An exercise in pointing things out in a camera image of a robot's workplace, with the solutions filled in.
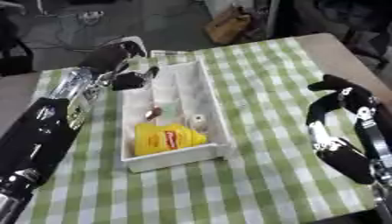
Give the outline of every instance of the robotic hand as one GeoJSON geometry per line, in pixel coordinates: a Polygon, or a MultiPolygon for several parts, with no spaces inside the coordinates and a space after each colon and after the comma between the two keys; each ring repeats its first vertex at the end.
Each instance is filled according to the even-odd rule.
{"type": "Polygon", "coordinates": [[[309,107],[306,125],[316,155],[353,181],[371,185],[377,212],[385,223],[392,223],[392,115],[364,87],[330,74],[308,88],[335,91],[309,107]],[[364,153],[326,131],[326,113],[340,108],[356,114],[354,130],[364,153]]]}
{"type": "Polygon", "coordinates": [[[155,78],[125,73],[127,59],[145,56],[140,45],[123,41],[90,54],[47,96],[37,99],[0,139],[0,224],[14,223],[67,154],[99,93],[140,88],[155,78]]]}

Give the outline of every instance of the green checkered tablecloth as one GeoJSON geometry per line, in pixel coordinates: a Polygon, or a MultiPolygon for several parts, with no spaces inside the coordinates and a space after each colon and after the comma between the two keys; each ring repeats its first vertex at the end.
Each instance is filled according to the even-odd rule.
{"type": "MultiPolygon", "coordinates": [[[[206,70],[238,155],[133,174],[120,161],[120,95],[96,103],[66,158],[21,223],[304,223],[373,205],[370,191],[319,161],[305,127],[322,72],[294,38],[140,59],[133,67],[196,60],[206,70]]],[[[69,69],[43,72],[34,97],[69,69]]],[[[353,137],[345,112],[332,133],[353,137]]]]}

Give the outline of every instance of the mustard bottle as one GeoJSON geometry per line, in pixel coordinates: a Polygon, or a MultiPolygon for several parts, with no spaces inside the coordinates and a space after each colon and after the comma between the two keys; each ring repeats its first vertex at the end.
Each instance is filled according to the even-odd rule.
{"type": "Polygon", "coordinates": [[[135,156],[192,147],[206,141],[205,135],[178,123],[156,126],[142,122],[135,127],[135,156]]]}

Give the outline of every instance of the white plastic tray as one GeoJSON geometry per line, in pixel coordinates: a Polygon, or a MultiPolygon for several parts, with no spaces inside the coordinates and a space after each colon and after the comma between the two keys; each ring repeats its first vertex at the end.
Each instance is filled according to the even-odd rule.
{"type": "Polygon", "coordinates": [[[159,69],[151,85],[122,91],[122,161],[131,171],[143,172],[230,156],[235,143],[202,62],[161,66],[159,69]],[[187,117],[202,114],[207,120],[208,142],[194,147],[134,156],[135,125],[145,122],[144,115],[153,106],[164,107],[167,104],[175,108],[173,113],[176,116],[160,116],[153,120],[155,124],[186,124],[187,117]]]}

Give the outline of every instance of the concrete floor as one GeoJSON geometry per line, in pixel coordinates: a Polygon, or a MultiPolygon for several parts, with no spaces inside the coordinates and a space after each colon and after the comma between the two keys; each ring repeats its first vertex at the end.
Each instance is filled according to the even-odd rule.
{"type": "Polygon", "coordinates": [[[121,36],[141,37],[147,50],[214,46],[202,29],[211,19],[207,8],[194,0],[117,0],[94,5],[44,0],[45,8],[53,14],[49,17],[41,17],[34,3],[27,4],[26,16],[14,14],[11,19],[35,52],[36,71],[74,66],[86,52],[71,49],[92,49],[121,36]],[[105,15],[98,24],[83,26],[77,18],[83,11],[104,11],[105,15]]]}

